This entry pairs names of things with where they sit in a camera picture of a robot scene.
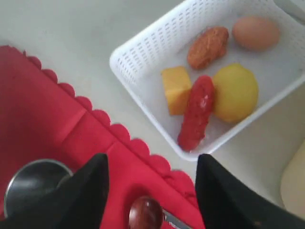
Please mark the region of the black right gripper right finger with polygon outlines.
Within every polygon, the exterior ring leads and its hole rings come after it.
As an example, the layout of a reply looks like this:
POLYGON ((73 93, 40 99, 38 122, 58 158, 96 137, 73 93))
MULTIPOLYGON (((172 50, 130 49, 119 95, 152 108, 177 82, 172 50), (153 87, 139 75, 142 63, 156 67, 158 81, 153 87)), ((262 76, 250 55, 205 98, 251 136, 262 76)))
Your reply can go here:
POLYGON ((303 229, 305 221, 258 195, 214 157, 198 157, 195 191, 207 229, 303 229))

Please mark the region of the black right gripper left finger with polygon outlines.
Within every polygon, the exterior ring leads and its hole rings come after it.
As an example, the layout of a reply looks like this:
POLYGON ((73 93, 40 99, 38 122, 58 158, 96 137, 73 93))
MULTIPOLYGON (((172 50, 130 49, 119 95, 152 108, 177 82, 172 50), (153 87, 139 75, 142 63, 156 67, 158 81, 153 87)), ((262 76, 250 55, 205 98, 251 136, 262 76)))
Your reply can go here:
POLYGON ((0 227, 98 229, 108 194, 108 157, 96 154, 56 190, 5 218, 0 227))

